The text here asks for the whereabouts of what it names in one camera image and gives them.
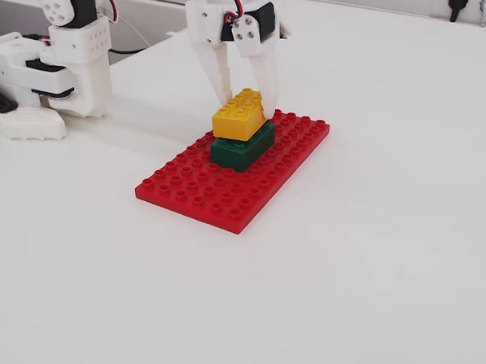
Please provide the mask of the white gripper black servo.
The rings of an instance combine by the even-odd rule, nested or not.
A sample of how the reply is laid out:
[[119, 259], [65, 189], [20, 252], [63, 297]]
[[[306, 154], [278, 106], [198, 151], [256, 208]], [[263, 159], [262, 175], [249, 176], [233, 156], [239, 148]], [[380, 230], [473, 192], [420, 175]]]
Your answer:
[[276, 45], [279, 40], [277, 0], [190, 0], [186, 21], [193, 49], [222, 106], [232, 98], [227, 44], [235, 42], [240, 56], [249, 58], [261, 92], [264, 118], [277, 107], [279, 87]]

